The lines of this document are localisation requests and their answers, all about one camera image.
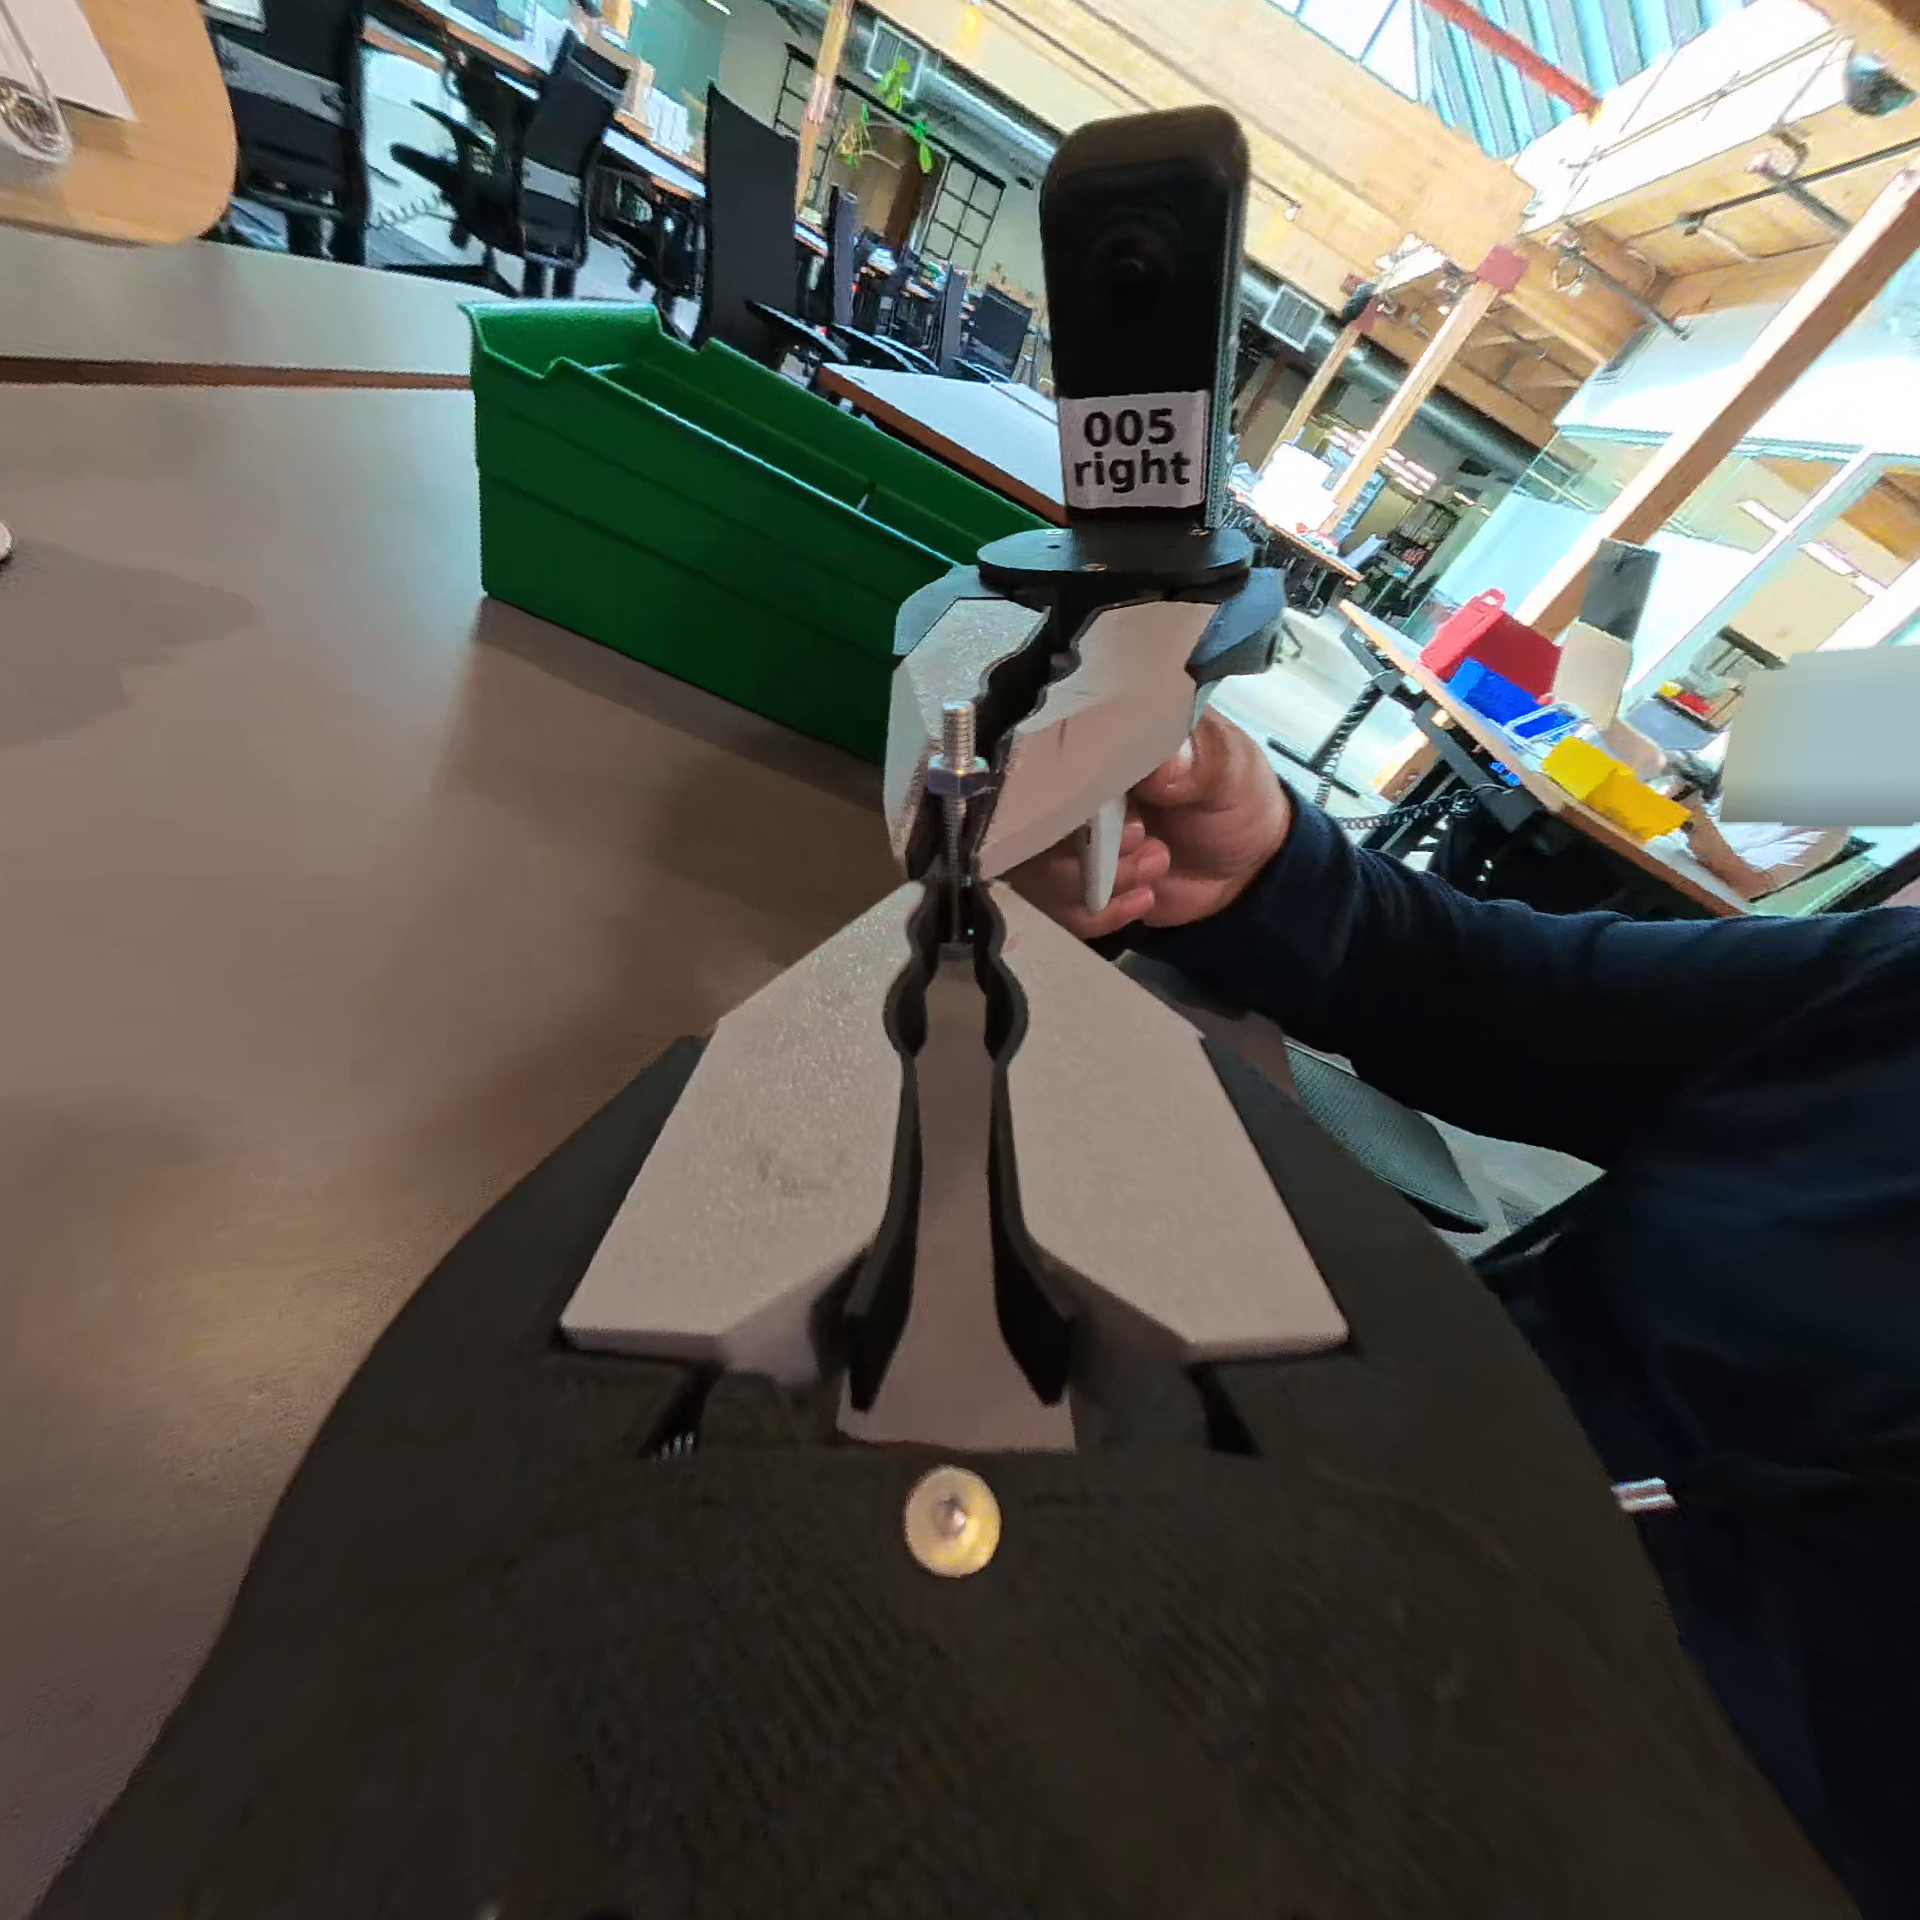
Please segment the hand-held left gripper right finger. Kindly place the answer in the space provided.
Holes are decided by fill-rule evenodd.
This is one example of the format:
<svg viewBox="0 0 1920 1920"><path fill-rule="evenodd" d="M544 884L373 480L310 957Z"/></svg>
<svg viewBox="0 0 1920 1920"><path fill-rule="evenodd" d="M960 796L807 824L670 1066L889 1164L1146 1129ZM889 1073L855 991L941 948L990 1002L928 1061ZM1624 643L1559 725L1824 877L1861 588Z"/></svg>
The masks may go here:
<svg viewBox="0 0 1920 1920"><path fill-rule="evenodd" d="M972 891L992 1058L994 1308L1042 1404L1119 1360L1335 1354L1350 1323L1209 1037L996 882Z"/></svg>

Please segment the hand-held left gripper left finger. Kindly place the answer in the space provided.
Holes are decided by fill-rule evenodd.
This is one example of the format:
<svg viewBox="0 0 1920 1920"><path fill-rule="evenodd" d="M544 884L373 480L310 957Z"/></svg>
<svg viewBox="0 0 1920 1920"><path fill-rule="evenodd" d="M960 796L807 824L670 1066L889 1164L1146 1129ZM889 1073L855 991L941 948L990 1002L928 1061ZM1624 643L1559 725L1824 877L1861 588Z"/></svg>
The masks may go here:
<svg viewBox="0 0 1920 1920"><path fill-rule="evenodd" d="M913 1138L910 881L725 1016L560 1314L581 1354L816 1385L832 1296L880 1244Z"/></svg>

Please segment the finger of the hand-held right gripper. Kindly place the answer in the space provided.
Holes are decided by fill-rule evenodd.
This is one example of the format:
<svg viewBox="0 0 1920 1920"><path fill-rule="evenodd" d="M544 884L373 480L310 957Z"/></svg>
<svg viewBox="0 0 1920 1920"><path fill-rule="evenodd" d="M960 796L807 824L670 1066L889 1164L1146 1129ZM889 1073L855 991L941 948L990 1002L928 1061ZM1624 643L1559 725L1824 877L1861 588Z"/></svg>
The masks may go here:
<svg viewBox="0 0 1920 1920"><path fill-rule="evenodd" d="M1071 668L998 745L998 785L973 853L980 881L1008 877L1065 839L1081 882L1116 881L1128 791L1192 727L1189 659L1213 613L1162 599L1092 616Z"/></svg>
<svg viewBox="0 0 1920 1920"><path fill-rule="evenodd" d="M996 756L1013 725L1061 679L1092 616L1066 583L1030 583L1026 596L992 593L976 568L953 568L913 593L895 620L880 805L901 875L941 873L941 813L926 791L928 760L941 751L944 703L976 708L976 754L994 773L967 813L967 875L998 785Z"/></svg>

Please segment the silver hex bolt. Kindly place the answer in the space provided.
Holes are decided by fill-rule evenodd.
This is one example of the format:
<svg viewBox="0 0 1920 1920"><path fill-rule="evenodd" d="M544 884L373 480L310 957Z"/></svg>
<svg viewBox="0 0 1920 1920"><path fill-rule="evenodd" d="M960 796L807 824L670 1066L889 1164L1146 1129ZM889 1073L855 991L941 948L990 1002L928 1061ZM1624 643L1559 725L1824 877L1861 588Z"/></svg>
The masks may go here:
<svg viewBox="0 0 1920 1920"><path fill-rule="evenodd" d="M972 703L944 703L940 756L945 756L949 762L972 762L976 756L976 708L973 708ZM967 909L969 805L940 802L940 813L941 813L941 890L944 890L941 947L945 952L945 948L957 948L969 936L969 909Z"/></svg>

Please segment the green plastic bin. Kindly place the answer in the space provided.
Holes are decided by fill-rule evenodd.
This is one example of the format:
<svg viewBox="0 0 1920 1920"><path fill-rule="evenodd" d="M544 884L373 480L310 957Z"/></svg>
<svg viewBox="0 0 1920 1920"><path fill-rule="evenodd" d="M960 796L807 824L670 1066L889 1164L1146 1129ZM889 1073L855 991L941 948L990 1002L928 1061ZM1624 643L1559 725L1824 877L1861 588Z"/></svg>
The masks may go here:
<svg viewBox="0 0 1920 1920"><path fill-rule="evenodd" d="M862 762L901 604L1039 527L648 304L464 314L484 593Z"/></svg>

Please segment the person's right forearm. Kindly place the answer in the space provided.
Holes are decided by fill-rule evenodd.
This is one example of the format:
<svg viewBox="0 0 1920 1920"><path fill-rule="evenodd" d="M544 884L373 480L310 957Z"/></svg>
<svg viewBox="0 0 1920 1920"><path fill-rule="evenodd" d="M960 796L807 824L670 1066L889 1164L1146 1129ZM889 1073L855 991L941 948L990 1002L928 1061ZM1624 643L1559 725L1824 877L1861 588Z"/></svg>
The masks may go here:
<svg viewBox="0 0 1920 1920"><path fill-rule="evenodd" d="M1236 903L1142 944L1399 1103L1593 1164L1646 1210L1914 1234L1908 908L1554 917L1304 810Z"/></svg>

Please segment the person's right hand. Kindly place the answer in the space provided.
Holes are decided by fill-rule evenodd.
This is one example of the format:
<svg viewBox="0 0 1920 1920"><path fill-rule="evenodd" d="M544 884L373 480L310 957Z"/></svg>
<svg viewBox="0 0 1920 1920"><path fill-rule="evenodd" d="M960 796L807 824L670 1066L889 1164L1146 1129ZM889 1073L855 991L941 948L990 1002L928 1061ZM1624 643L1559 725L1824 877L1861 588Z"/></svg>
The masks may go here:
<svg viewBox="0 0 1920 1920"><path fill-rule="evenodd" d="M1073 847L1020 873L1020 891L1078 939L1182 928L1234 905L1292 831L1292 800L1256 743L1204 711L1185 743L1125 800L1111 898L1087 909Z"/></svg>

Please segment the black mesh office chair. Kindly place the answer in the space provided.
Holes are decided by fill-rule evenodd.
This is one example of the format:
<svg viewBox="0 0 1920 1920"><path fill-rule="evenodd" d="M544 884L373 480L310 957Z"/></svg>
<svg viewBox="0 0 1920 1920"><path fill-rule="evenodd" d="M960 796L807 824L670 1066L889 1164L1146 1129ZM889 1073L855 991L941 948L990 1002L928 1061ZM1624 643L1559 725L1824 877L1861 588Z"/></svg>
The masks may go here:
<svg viewBox="0 0 1920 1920"><path fill-rule="evenodd" d="M1490 1218L1442 1132L1420 1111L1370 1088L1344 1064L1285 1044L1303 1111L1374 1177L1440 1232L1479 1234Z"/></svg>

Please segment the wood-edged white desk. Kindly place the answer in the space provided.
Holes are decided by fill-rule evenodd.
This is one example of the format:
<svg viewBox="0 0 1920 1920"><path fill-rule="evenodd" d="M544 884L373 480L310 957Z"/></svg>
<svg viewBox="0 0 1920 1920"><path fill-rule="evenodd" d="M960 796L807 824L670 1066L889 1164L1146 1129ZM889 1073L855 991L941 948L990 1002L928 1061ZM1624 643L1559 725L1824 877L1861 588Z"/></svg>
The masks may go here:
<svg viewBox="0 0 1920 1920"><path fill-rule="evenodd" d="M817 388L1044 522L1066 522L1048 399L1009 381L889 369L823 369Z"/></svg>

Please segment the hanging green plant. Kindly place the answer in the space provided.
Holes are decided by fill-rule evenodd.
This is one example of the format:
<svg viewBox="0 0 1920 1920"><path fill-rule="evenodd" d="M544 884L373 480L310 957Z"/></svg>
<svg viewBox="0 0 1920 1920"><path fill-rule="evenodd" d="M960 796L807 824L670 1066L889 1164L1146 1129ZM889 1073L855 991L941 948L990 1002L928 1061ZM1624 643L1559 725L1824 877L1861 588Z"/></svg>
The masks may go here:
<svg viewBox="0 0 1920 1920"><path fill-rule="evenodd" d="M916 109L910 87L916 73L918 69L912 63L898 58L884 69L884 73L880 73L876 93L857 91L857 87L844 90L847 105L840 109L832 154L847 172L857 172L857 168L878 154L880 137L878 122L872 117L880 114L892 117L892 124L902 131L902 137L918 163L918 172L922 176L932 173L928 124Z"/></svg>

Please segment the red plastic bin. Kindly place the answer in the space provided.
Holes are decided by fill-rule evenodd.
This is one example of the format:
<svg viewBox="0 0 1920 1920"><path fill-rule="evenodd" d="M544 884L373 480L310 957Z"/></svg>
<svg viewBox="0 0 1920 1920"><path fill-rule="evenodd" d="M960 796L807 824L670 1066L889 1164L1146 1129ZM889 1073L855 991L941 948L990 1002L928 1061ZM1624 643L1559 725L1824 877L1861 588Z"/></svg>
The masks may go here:
<svg viewBox="0 0 1920 1920"><path fill-rule="evenodd" d="M1440 681L1452 681L1460 666L1473 663L1536 703L1552 696L1559 659L1556 640L1513 617L1496 588L1448 613L1420 651L1422 666Z"/></svg>

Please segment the black high-back office chair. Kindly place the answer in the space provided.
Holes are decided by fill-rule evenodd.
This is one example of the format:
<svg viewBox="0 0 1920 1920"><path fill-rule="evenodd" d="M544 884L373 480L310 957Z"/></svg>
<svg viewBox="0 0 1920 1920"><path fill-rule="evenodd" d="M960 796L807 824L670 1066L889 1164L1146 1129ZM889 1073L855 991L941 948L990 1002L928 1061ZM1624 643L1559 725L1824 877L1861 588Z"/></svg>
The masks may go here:
<svg viewBox="0 0 1920 1920"><path fill-rule="evenodd" d="M768 371L788 360L840 369L845 351L800 315L800 144L706 90L703 280L690 341L725 345Z"/></svg>

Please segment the cluttered wooden desk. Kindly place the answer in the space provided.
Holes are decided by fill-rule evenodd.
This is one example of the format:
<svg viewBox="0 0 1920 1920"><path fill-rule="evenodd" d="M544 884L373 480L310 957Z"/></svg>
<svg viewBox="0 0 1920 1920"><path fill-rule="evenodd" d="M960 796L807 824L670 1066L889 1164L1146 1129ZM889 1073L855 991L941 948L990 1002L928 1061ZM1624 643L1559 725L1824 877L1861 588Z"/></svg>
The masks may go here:
<svg viewBox="0 0 1920 1920"><path fill-rule="evenodd" d="M1404 857L1424 847L1426 826L1440 810L1469 800L1498 826L1506 841L1549 853L1562 853L1568 847L1591 848L1616 881L1606 903L1646 908L1657 917L1729 920L1764 912L1791 920L1876 905L1900 887L1900 881L1876 868L1862 850L1848 850L1762 900L1742 900L1692 853L1637 841L1528 764L1520 745L1460 704L1453 691L1420 663L1412 640L1352 601L1342 601L1336 613L1342 643L1366 669L1366 693L1357 698L1352 713L1365 719L1382 703L1404 704L1432 751L1431 771L1412 780L1406 796L1375 818L1361 839L1366 848Z"/></svg>

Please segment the person's body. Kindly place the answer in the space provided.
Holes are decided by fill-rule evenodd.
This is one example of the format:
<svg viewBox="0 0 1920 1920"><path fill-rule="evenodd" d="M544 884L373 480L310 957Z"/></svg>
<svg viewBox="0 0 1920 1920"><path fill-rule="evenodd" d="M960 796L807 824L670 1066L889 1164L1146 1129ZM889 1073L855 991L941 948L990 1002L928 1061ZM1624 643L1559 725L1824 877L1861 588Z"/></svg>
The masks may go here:
<svg viewBox="0 0 1920 1920"><path fill-rule="evenodd" d="M1914 915L1634 927L1453 903L1600 1071L1605 1167L1488 1256L1676 1620L1862 1916L1914 1916Z"/></svg>

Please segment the paper instruction sheet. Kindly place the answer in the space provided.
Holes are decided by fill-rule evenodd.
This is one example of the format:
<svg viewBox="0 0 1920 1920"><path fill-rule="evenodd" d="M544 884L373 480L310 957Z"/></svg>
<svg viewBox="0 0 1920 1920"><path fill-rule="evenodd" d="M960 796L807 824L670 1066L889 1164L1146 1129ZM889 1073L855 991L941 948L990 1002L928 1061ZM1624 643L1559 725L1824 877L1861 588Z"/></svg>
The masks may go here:
<svg viewBox="0 0 1920 1920"><path fill-rule="evenodd" d="M136 112L77 3L2 5L2 82L134 124Z"/></svg>

